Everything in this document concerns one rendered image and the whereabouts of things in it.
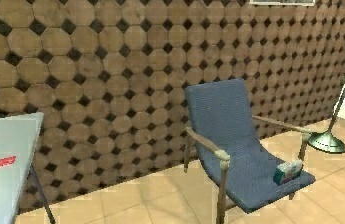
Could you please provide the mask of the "green floor lamp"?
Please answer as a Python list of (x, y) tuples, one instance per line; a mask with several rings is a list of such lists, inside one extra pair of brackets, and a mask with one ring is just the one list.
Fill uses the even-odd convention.
[(326, 131), (313, 132), (309, 139), (308, 145), (318, 151), (322, 151), (329, 154), (343, 154), (345, 153), (345, 143), (339, 138), (335, 137), (332, 133), (332, 129), (337, 121), (338, 114), (343, 105), (345, 99), (345, 83), (343, 89), (339, 95), (336, 106), (333, 110), (331, 121)]

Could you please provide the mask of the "teal tissue box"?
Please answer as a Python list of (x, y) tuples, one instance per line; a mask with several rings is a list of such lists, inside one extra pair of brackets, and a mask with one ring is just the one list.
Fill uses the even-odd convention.
[(278, 165), (275, 169), (273, 181), (277, 185), (282, 185), (300, 176), (303, 169), (303, 162), (300, 159)]

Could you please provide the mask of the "white framed window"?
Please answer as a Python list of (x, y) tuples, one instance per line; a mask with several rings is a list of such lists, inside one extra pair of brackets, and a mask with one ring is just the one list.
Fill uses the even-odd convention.
[(249, 3), (266, 6), (314, 6), (315, 0), (249, 0)]

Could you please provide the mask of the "red flat card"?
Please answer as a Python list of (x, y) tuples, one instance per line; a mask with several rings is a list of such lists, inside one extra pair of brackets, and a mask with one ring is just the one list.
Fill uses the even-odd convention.
[(15, 163), (15, 161), (16, 161), (15, 156), (9, 156), (9, 157), (5, 157), (5, 158), (1, 158), (0, 159), (0, 167), (12, 165)]

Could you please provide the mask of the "pale grey table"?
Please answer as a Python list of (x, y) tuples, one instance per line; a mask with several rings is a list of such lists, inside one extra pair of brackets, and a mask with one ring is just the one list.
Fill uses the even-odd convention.
[(14, 224), (24, 184), (31, 175), (51, 224), (56, 224), (32, 165), (44, 114), (36, 112), (0, 118), (0, 159), (15, 156), (12, 165), (0, 167), (0, 224)]

